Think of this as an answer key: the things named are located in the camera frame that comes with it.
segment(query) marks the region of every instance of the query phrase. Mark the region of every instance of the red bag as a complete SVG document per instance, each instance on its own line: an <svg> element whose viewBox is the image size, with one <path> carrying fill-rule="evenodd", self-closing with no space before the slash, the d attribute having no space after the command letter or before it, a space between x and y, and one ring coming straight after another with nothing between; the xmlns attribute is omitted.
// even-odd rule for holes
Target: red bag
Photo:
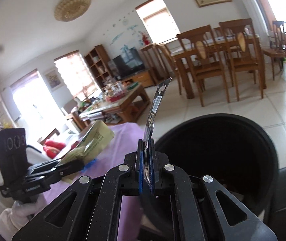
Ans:
<svg viewBox="0 0 286 241"><path fill-rule="evenodd" d="M66 144L64 142L56 142L56 141L54 141L52 139L47 139L45 141L45 145L49 146L49 147L57 148L59 150L62 150L63 148L66 147Z"/></svg>
<svg viewBox="0 0 286 241"><path fill-rule="evenodd" d="M46 152L46 155L49 156L51 159L55 158L59 152L59 149L50 146L43 146L43 150Z"/></svg>

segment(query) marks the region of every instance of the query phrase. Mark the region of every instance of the white wall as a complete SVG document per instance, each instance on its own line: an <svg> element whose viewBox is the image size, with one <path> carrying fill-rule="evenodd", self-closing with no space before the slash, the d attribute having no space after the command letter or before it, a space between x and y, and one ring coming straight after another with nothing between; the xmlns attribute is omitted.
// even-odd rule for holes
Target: white wall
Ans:
<svg viewBox="0 0 286 241"><path fill-rule="evenodd" d="M4 80L0 82L0 91L3 91L4 88L9 87L15 81L31 72L34 69L37 69L39 73L42 75L46 73L48 70L55 67L54 59L58 58L64 54L70 53L72 51L79 50L82 55L86 55L88 53L87 45L84 41L78 41L75 43L71 43L65 46L62 46L53 51L47 52L43 55L40 55L33 60L27 62L23 66L19 67L15 72L11 73ZM62 108L67 102L73 99L72 94L68 90L67 86L64 85L57 90L51 92L55 102L57 103L59 108Z"/></svg>
<svg viewBox="0 0 286 241"><path fill-rule="evenodd" d="M103 44L107 53L114 58L121 53L121 48L127 45L129 48L140 48L142 43L138 31L146 32L146 29L135 11L135 7L147 0L128 0L120 5L95 26L89 33L86 43L89 48ZM210 24L213 28L219 26L219 22L247 18L248 13L242 0L209 5L199 8L195 0L164 0L171 12L180 32ZM123 19L128 20L128 25L123 25Z"/></svg>

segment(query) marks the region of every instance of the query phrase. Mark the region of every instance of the metal bolt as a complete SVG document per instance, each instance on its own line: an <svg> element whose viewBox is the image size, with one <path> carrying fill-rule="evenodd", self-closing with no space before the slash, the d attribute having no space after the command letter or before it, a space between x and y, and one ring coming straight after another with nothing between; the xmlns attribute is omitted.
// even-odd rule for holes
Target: metal bolt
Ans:
<svg viewBox="0 0 286 241"><path fill-rule="evenodd" d="M205 182L207 182L207 183L213 182L213 178L212 178L211 176L209 176L209 175L204 176L204 177L203 177L203 180L204 180Z"/></svg>
<svg viewBox="0 0 286 241"><path fill-rule="evenodd" d="M80 179L79 179L79 182L81 182L82 184L86 184L89 182L89 177L87 176L82 176Z"/></svg>
<svg viewBox="0 0 286 241"><path fill-rule="evenodd" d="M120 165L120 166L118 167L118 169L119 169L120 171L128 171L128 165L122 164L122 165Z"/></svg>
<svg viewBox="0 0 286 241"><path fill-rule="evenodd" d="M171 165L171 164L166 164L166 165L164 166L164 168L165 168L165 170L167 170L167 171L173 171L173 170L174 170L174 166Z"/></svg>

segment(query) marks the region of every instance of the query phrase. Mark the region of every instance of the television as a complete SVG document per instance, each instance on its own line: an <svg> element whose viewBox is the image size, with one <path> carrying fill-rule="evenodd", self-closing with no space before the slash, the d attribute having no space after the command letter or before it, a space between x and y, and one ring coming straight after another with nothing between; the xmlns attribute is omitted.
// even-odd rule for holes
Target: television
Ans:
<svg viewBox="0 0 286 241"><path fill-rule="evenodd" d="M125 50L108 65L114 77L119 80L145 70L144 63L135 47Z"/></svg>

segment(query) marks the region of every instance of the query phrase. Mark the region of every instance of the white glove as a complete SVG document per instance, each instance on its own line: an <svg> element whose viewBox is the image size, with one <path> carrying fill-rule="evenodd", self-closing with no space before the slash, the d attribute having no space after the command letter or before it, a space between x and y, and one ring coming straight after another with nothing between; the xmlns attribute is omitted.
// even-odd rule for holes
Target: white glove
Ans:
<svg viewBox="0 0 286 241"><path fill-rule="evenodd" d="M38 214L47 202L43 194L39 194L36 203L21 204L15 201L12 208L6 208L0 215L0 234L6 241L11 241L14 234L28 223L27 216Z"/></svg>

